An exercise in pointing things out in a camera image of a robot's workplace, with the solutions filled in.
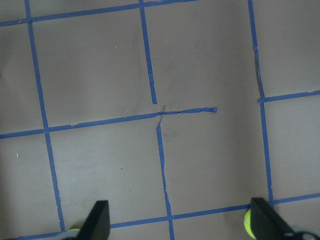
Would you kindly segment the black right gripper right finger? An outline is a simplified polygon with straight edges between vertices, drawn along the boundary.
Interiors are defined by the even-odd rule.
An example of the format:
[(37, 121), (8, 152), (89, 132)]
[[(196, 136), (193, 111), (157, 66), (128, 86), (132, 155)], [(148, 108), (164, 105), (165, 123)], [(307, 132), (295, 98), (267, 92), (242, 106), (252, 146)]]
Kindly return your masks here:
[(256, 240), (293, 240), (294, 231), (262, 197), (250, 200), (250, 228)]

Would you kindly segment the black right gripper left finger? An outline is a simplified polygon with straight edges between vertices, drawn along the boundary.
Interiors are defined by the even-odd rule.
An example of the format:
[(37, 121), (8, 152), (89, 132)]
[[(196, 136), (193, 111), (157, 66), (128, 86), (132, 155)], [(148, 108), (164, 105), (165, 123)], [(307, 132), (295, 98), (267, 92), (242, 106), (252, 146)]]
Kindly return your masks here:
[(107, 240), (110, 236), (110, 211), (108, 200), (98, 200), (92, 207), (76, 236), (77, 240)]

